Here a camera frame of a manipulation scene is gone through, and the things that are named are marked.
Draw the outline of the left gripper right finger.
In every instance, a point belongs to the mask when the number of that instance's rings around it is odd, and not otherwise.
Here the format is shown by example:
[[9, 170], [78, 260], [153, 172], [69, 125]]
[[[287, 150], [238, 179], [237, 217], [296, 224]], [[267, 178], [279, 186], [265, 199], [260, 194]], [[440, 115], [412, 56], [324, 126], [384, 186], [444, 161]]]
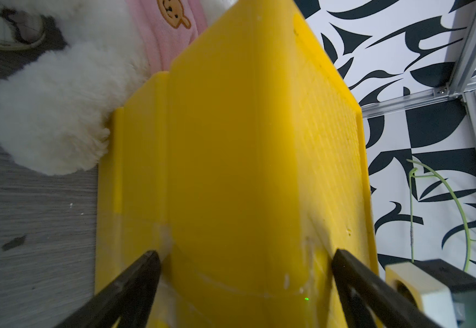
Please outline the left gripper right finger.
[[349, 251], [338, 249], [332, 272], [348, 327], [438, 327]]

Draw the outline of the yellow plastic drawer cabinet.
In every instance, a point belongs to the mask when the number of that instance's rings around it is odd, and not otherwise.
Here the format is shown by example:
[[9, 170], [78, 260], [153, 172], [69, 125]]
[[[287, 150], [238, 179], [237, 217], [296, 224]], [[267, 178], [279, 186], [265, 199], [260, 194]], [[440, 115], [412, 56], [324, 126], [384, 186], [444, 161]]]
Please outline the yellow plastic drawer cabinet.
[[378, 270], [362, 111], [292, 1], [239, 1], [113, 114], [95, 288], [162, 262], [150, 327], [345, 327]]

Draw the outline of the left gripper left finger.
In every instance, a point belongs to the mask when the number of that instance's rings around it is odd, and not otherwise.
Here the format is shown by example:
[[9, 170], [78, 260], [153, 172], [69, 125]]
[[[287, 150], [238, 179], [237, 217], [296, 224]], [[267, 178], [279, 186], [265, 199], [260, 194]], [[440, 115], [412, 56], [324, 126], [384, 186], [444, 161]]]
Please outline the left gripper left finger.
[[58, 327], [146, 327], [161, 275], [161, 261], [148, 251]]

